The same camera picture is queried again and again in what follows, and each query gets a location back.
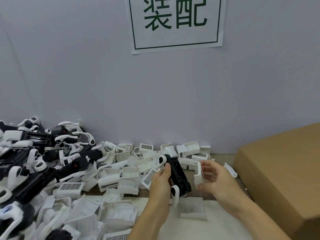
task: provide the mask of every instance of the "paper sign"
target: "paper sign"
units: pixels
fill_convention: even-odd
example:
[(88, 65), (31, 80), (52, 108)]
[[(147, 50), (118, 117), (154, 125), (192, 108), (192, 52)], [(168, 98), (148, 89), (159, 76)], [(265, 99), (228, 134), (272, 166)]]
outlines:
[(126, 0), (133, 54), (222, 46), (227, 0)]

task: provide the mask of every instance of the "gray wall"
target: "gray wall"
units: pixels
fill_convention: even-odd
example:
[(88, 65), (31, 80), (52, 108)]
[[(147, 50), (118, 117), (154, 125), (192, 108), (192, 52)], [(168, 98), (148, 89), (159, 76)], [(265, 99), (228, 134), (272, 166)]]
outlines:
[(0, 0), (1, 118), (76, 116), (97, 140), (235, 153), (319, 121), (319, 10), (228, 0), (223, 47), (132, 55), (124, 0)]

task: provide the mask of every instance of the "chinese character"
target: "chinese character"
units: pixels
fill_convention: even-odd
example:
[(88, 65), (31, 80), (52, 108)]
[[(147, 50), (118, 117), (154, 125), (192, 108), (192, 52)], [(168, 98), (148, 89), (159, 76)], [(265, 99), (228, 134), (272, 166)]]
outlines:
[[(188, 13), (189, 15), (179, 17), (179, 15), (182, 14), (183, 3), (185, 4), (185, 12)], [(177, 0), (177, 28), (179, 28), (179, 25), (186, 25), (186, 24), (188, 24), (189, 27), (191, 27), (192, 25), (191, 17), (192, 17), (192, 0)]]
[(207, 19), (205, 18), (203, 23), (198, 24), (197, 23), (197, 8), (198, 7), (203, 7), (206, 5), (206, 0), (203, 0), (203, 3), (201, 4), (195, 4), (194, 5), (194, 25), (195, 26), (204, 26), (207, 23)]
[[(169, 8), (169, 5), (165, 5), (165, 4), (164, 4), (164, 1), (169, 1), (169, 0), (155, 0), (155, 1), (156, 1), (156, 2), (161, 2), (161, 6), (158, 6), (157, 9)], [(166, 20), (163, 22), (160, 18), (170, 17), (170, 16), (172, 16), (172, 14), (162, 14), (162, 15), (159, 15), (158, 10), (155, 11), (154, 1), (153, 1), (153, 0), (151, 0), (150, 6), (147, 7), (146, 9), (144, 9), (144, 12), (146, 13), (146, 12), (149, 11), (150, 9), (151, 9), (151, 12), (155, 12), (156, 15), (144, 17), (145, 20), (146, 20), (146, 19), (153, 19), (150, 24), (148, 24), (147, 26), (145, 26), (145, 28), (149, 28), (149, 27), (152, 25), (152, 31), (155, 31), (155, 30), (159, 27), (159, 25), (155, 25), (155, 22), (158, 21), (163, 27), (168, 28), (168, 29), (171, 29), (171, 26), (166, 25), (166, 23), (169, 21), (169, 19), (166, 18)]]

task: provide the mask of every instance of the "brown box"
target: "brown box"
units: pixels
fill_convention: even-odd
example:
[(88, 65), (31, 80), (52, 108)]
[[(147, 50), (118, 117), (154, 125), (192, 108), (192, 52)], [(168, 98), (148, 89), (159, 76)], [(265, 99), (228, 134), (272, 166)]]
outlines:
[(241, 147), (234, 169), (291, 239), (320, 239), (320, 123)]

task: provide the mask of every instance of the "person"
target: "person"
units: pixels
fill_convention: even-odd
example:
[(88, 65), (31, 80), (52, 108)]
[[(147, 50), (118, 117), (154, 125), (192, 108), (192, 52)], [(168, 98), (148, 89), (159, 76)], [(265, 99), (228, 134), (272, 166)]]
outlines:
[[(204, 178), (210, 183), (198, 185), (201, 192), (211, 193), (221, 207), (237, 218), (254, 240), (290, 240), (281, 228), (238, 186), (229, 171), (214, 161), (201, 161)], [(154, 174), (149, 200), (127, 240), (156, 240), (169, 214), (170, 164)]]

